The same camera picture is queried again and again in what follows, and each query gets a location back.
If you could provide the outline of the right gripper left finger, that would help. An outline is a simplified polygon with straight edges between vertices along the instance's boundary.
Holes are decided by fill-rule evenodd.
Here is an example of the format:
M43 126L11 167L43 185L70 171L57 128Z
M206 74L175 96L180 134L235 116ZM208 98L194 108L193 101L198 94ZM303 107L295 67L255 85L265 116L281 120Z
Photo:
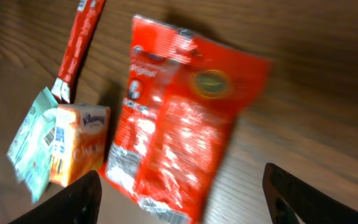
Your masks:
M99 174L92 170L9 224L96 224L101 196Z

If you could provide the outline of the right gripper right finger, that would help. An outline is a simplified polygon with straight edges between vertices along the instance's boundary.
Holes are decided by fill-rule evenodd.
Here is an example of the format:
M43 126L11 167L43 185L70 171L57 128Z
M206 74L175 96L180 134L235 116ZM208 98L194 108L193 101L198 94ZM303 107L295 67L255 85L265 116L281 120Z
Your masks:
M358 211L273 163L265 165L262 187L274 224L358 223Z

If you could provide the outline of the pale green wipes packet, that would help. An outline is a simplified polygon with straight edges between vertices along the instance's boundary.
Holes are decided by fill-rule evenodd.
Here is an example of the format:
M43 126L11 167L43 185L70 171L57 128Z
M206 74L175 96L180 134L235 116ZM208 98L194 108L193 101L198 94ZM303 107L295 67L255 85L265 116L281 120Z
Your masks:
M48 88L40 91L7 152L16 180L25 183L32 203L39 201L50 180L57 107Z

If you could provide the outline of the orange red snack pouch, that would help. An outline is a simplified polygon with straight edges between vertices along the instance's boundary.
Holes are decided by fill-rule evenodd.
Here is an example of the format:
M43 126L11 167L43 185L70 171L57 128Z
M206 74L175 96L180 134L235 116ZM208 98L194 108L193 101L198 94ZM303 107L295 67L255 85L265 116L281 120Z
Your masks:
M270 61L141 15L122 111L100 174L165 223L200 223L239 113Z

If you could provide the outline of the red snack stick packet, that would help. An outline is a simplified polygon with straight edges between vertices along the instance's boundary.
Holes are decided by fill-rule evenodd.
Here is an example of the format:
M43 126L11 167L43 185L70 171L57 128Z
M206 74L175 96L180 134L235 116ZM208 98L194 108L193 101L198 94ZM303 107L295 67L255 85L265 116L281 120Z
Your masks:
M80 0L52 95L61 103L72 103L75 80L89 47L105 0Z

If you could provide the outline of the small orange juice box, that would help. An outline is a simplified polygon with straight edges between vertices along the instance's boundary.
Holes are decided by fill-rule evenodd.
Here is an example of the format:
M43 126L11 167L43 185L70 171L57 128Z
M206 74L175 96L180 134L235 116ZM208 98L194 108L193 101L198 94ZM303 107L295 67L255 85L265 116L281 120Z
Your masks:
M60 104L57 108L50 181L66 187L104 161L111 109Z

